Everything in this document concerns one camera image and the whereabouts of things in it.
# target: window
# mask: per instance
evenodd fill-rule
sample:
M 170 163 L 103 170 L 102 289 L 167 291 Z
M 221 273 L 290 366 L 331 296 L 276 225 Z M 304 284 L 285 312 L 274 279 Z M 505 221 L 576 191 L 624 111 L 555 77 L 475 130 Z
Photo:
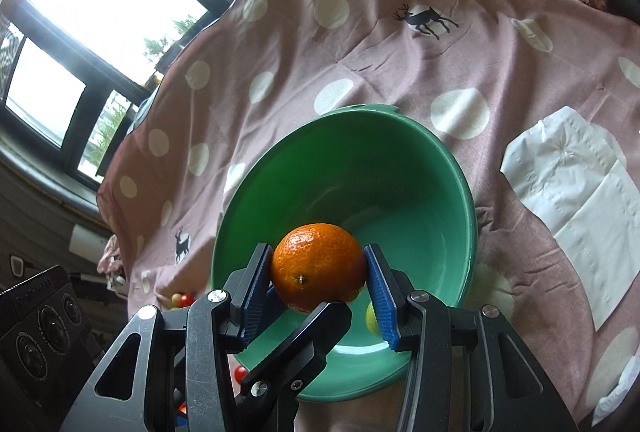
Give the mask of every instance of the window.
M 27 39 L 15 66 L 6 106 L 61 147 L 82 91 L 82 82 Z
M 97 189 L 138 107 L 232 1 L 2 0 L 0 128 Z

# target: black speaker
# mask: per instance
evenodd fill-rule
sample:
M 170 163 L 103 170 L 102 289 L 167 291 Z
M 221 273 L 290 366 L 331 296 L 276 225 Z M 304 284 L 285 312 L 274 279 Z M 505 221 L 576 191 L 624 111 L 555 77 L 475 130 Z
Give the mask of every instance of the black speaker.
M 0 430 L 53 432 L 103 352 L 61 266 L 0 293 Z

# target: bowl rim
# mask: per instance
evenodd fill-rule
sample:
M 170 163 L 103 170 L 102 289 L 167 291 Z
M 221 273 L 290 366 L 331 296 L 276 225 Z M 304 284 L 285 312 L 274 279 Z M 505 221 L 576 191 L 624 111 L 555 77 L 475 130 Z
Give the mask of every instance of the bowl rim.
M 476 222 L 476 209 L 473 201 L 473 196 L 471 194 L 471 189 L 469 187 L 468 182 L 466 181 L 466 177 L 460 168 L 460 164 L 453 157 L 449 149 L 444 145 L 440 139 L 433 134 L 428 128 L 422 125 L 420 122 L 410 118 L 407 115 L 403 115 L 399 113 L 399 110 L 395 106 L 390 105 L 381 105 L 381 104 L 358 104 L 355 106 L 348 106 L 345 108 L 336 109 L 334 111 L 330 111 L 329 113 L 322 115 L 318 118 L 315 118 L 297 129 L 290 132 L 288 135 L 284 136 L 280 141 L 276 142 L 273 146 L 271 146 L 260 158 L 255 162 L 254 166 L 249 170 L 249 172 L 242 179 L 241 183 L 236 189 L 236 192 L 233 194 L 229 205 L 227 206 L 225 213 L 222 218 L 222 222 L 216 232 L 216 239 L 214 243 L 214 248 L 211 253 L 211 268 L 210 268 L 210 285 L 215 289 L 218 285 L 222 288 L 224 282 L 216 282 L 214 276 L 214 260 L 216 256 L 216 252 L 220 250 L 220 235 L 226 231 L 226 228 L 231 224 L 229 221 L 231 219 L 230 214 L 234 211 L 235 205 L 238 203 L 242 197 L 242 193 L 244 190 L 248 188 L 248 185 L 251 183 L 253 177 L 255 177 L 260 171 L 266 166 L 268 162 L 268 157 L 272 154 L 277 153 L 283 146 L 288 145 L 291 138 L 296 138 L 300 136 L 301 132 L 313 130 L 313 126 L 317 125 L 321 122 L 326 122 L 327 119 L 331 119 L 332 117 L 343 117 L 343 116 L 361 116 L 367 114 L 367 116 L 375 115 L 380 117 L 385 117 L 387 119 L 393 119 L 396 122 L 405 123 L 411 126 L 414 130 L 417 130 L 422 134 L 422 136 L 426 137 L 427 140 L 437 149 L 440 153 L 441 157 L 444 158 L 446 164 L 449 166 L 449 170 L 452 171 L 454 179 L 456 181 L 456 185 L 461 194 L 464 214 L 465 214 L 465 226 L 467 228 L 467 243 L 466 243 L 466 274 L 464 281 L 462 282 L 460 292 L 458 294 L 458 299 L 456 300 L 455 307 L 459 307 L 462 304 L 463 299 L 465 298 L 466 292 L 468 291 L 471 278 L 473 276 L 474 263 L 476 258 L 476 246 L 478 243 L 478 226 Z M 379 380 L 376 383 L 366 386 L 365 388 L 360 388 L 356 390 L 349 391 L 347 393 L 340 394 L 339 396 L 318 396 L 318 395 L 308 395 L 305 394 L 304 391 L 298 396 L 300 399 L 305 401 L 315 401 L 315 402 L 331 402 L 331 401 L 346 401 L 348 399 L 360 398 L 365 396 L 366 394 L 371 394 L 376 390 L 389 385 L 393 381 L 396 381 L 401 378 L 402 374 L 405 372 L 407 365 L 403 365 L 399 367 L 394 372 L 387 375 L 385 378 Z

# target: window sill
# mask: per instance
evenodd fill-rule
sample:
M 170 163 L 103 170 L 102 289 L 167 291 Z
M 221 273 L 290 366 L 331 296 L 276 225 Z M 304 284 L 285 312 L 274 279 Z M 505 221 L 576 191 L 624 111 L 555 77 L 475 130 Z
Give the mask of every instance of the window sill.
M 0 164 L 13 170 L 47 196 L 104 226 L 93 190 L 44 163 L 3 127 L 0 127 Z

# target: orange fruit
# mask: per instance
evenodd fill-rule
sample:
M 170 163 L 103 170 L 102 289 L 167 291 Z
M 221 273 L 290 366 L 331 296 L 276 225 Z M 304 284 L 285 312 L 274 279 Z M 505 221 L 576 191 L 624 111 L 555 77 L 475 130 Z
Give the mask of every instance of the orange fruit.
M 296 228 L 273 252 L 271 282 L 280 299 L 301 313 L 310 313 L 321 302 L 354 300 L 366 280 L 362 248 L 335 225 Z

